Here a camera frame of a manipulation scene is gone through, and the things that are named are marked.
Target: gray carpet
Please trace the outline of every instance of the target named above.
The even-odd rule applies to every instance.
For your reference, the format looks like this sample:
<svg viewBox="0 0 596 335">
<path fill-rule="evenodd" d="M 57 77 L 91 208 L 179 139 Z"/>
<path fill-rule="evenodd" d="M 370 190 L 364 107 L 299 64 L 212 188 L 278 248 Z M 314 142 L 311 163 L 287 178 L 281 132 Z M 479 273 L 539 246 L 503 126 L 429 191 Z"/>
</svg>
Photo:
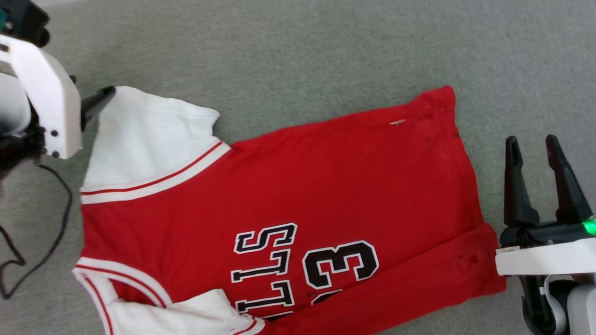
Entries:
<svg viewBox="0 0 596 335">
<path fill-rule="evenodd" d="M 596 209 L 593 0 L 57 1 L 44 2 L 52 18 L 47 51 L 78 76 L 82 95 L 127 85 L 211 107 L 222 115 L 216 134 L 235 142 L 451 85 L 482 210 L 497 232 L 509 135 L 520 140 L 543 219 L 553 219 L 557 207 L 547 134 L 559 137 Z M 74 190 L 94 135 L 85 134 L 76 157 L 45 160 Z M 4 181 L 1 224 L 29 266 L 54 239 L 65 201 L 40 169 Z M 0 334 L 102 334 L 91 299 L 70 274 L 82 247 L 78 205 L 48 264 L 0 301 Z M 0 259 L 8 257 L 0 243 Z M 10 268 L 8 282 L 23 272 Z M 519 296 L 510 279 L 506 293 L 383 334 L 527 335 Z"/>
</svg>

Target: red stripe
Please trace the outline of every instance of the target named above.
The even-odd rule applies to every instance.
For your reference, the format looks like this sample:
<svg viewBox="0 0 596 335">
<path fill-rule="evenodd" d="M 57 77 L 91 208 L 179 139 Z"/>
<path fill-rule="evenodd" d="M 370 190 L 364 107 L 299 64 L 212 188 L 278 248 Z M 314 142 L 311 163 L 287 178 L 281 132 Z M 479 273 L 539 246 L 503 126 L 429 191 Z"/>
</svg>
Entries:
<svg viewBox="0 0 596 335">
<path fill-rule="evenodd" d="M 93 194 L 99 194 L 99 193 L 112 193 L 112 192 L 128 192 L 128 191 L 134 191 L 134 190 L 138 190 L 140 188 L 144 188 L 147 186 L 151 186 L 151 185 L 155 185 L 158 184 L 164 180 L 170 179 L 172 177 L 175 177 L 177 175 L 179 175 L 180 173 L 190 169 L 193 165 L 195 165 L 196 163 L 198 163 L 201 159 L 205 158 L 205 156 L 207 156 L 208 154 L 210 154 L 213 150 L 217 149 L 218 146 L 222 145 L 222 141 L 219 141 L 216 145 L 214 145 L 211 149 L 207 150 L 206 153 L 202 154 L 201 157 L 195 159 L 194 162 L 190 163 L 189 165 L 187 165 L 186 167 L 184 167 L 182 170 L 178 170 L 174 173 L 172 173 L 171 175 L 162 177 L 158 180 L 152 181 L 152 182 L 148 182 L 146 184 L 143 185 L 139 185 L 139 186 L 134 186 L 134 187 L 129 187 L 129 188 L 112 188 L 112 189 L 107 189 L 107 190 L 99 190 L 99 191 L 91 191 L 91 192 L 81 192 L 82 196 L 91 196 Z"/>
<path fill-rule="evenodd" d="M 100 301 L 101 309 L 104 311 L 105 319 L 108 322 L 109 335 L 114 335 L 114 330 L 112 329 L 112 326 L 111 326 L 110 315 L 108 314 L 107 308 L 105 308 L 105 304 L 104 304 L 103 299 L 100 296 L 100 292 L 97 290 L 95 285 L 93 285 L 93 282 L 91 280 L 89 280 L 89 278 L 85 277 L 85 281 L 87 283 L 89 283 L 89 285 L 91 285 L 91 288 L 93 289 L 93 291 L 95 291 L 95 295 L 97 296 L 97 299 Z"/>
<path fill-rule="evenodd" d="M 155 296 L 155 297 L 157 298 L 157 300 L 159 300 L 159 302 L 162 304 L 162 307 L 163 307 L 163 308 L 167 307 L 167 306 L 166 306 L 166 304 L 165 304 L 165 303 L 163 302 L 163 300 L 161 299 L 161 297 L 160 297 L 160 296 L 159 296 L 159 295 L 158 295 L 158 294 L 157 294 L 157 293 L 156 293 L 156 292 L 155 292 L 155 291 L 154 291 L 154 290 L 153 290 L 151 287 L 149 287 L 148 285 L 146 285 L 146 284 L 145 284 L 145 283 L 143 283 L 142 281 L 140 281 L 140 280 L 136 279 L 135 277 L 131 277 L 130 275 L 123 274 L 123 273 L 116 272 L 116 271 L 112 271 L 112 270 L 106 270 L 106 269 L 93 268 L 93 267 L 91 267 L 91 266 L 86 266 L 86 265 L 79 265 L 79 264 L 77 264 L 77 265 L 75 266 L 75 268 L 88 269 L 88 270 L 99 271 L 99 272 L 105 272 L 105 273 L 108 273 L 108 274 L 115 274 L 115 275 L 119 275 L 119 276 L 126 277 L 126 278 L 128 278 L 128 279 L 130 279 L 130 280 L 132 280 L 132 281 L 135 281 L 136 283 L 138 283 L 138 284 L 142 285 L 142 286 L 143 286 L 143 287 L 145 287 L 147 290 L 149 290 L 149 291 L 150 291 L 150 292 L 153 294 L 153 296 Z"/>
<path fill-rule="evenodd" d="M 253 328 L 254 328 L 256 325 L 257 325 L 257 321 L 256 321 L 255 319 L 253 319 L 253 323 L 250 325 L 250 327 L 249 327 L 249 328 L 247 328 L 247 329 L 245 329 L 245 330 L 240 330 L 240 331 L 237 331 L 237 332 L 236 332 L 236 333 L 234 333 L 233 335 L 240 335 L 240 334 L 244 334 L 244 333 L 246 333 L 247 331 L 249 331 L 249 330 L 253 329 Z"/>
</svg>

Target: jersey trim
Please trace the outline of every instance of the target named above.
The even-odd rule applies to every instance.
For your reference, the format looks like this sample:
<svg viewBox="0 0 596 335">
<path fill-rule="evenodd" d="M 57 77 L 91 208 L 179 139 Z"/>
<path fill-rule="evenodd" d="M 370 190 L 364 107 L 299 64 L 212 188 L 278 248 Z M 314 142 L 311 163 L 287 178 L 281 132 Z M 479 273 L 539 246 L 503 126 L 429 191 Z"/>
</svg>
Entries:
<svg viewBox="0 0 596 335">
<path fill-rule="evenodd" d="M 244 327 L 240 329 L 233 329 L 228 333 L 228 335 L 255 335 L 259 334 L 263 328 L 265 328 L 265 322 L 263 319 L 260 318 L 253 318 L 249 315 L 243 315 L 248 317 L 252 320 L 251 323 L 247 323 Z"/>
<path fill-rule="evenodd" d="M 105 203 L 110 201 L 124 201 L 150 196 L 179 185 L 205 170 L 217 159 L 222 157 L 230 147 L 220 140 L 216 140 L 208 149 L 201 153 L 191 163 L 182 169 L 168 173 L 149 181 L 141 181 L 129 185 L 109 185 L 102 187 L 80 188 L 81 203 Z"/>
<path fill-rule="evenodd" d="M 100 273 L 103 277 L 128 284 L 143 292 L 158 307 L 168 307 L 172 299 L 162 285 L 148 274 L 110 260 L 81 257 L 73 272 Z"/>
<path fill-rule="evenodd" d="M 90 277 L 77 276 L 77 279 L 91 296 L 91 299 L 95 304 L 95 308 L 97 308 L 97 311 L 99 312 L 101 323 L 104 325 L 105 335 L 115 335 L 114 325 L 110 319 L 110 314 L 108 313 L 107 309 L 107 302 L 104 300 L 104 296 L 102 296 L 100 293 L 97 283 L 94 283 Z"/>
</svg>

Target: bulls jersey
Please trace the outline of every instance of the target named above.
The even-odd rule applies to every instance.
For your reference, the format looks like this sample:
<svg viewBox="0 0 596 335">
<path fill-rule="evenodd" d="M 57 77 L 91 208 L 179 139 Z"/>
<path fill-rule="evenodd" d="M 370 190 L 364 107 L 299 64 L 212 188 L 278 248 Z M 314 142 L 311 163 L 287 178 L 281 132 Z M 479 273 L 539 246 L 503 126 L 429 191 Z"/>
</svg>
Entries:
<svg viewBox="0 0 596 335">
<path fill-rule="evenodd" d="M 114 334 L 373 334 L 505 289 L 450 87 L 227 145 L 121 87 L 74 269 Z"/>
</svg>

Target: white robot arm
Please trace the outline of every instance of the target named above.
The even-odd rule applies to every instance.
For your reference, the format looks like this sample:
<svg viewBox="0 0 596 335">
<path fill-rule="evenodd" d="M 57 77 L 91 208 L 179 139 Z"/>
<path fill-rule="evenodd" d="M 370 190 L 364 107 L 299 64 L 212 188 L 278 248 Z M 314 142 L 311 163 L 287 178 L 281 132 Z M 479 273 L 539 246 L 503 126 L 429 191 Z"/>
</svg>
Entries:
<svg viewBox="0 0 596 335">
<path fill-rule="evenodd" d="M 522 314 L 535 335 L 596 335 L 596 221 L 554 135 L 548 162 L 557 181 L 557 220 L 540 223 L 522 176 L 515 137 L 506 143 L 505 210 L 508 226 L 495 257 L 501 275 L 516 275 L 524 290 Z M 573 280 L 555 280 L 555 275 Z"/>
<path fill-rule="evenodd" d="M 0 179 L 23 160 L 41 154 L 71 158 L 81 132 L 113 93 L 109 86 L 81 101 L 74 77 L 40 48 L 49 42 L 49 18 L 29 0 L 0 0 Z"/>
</svg>

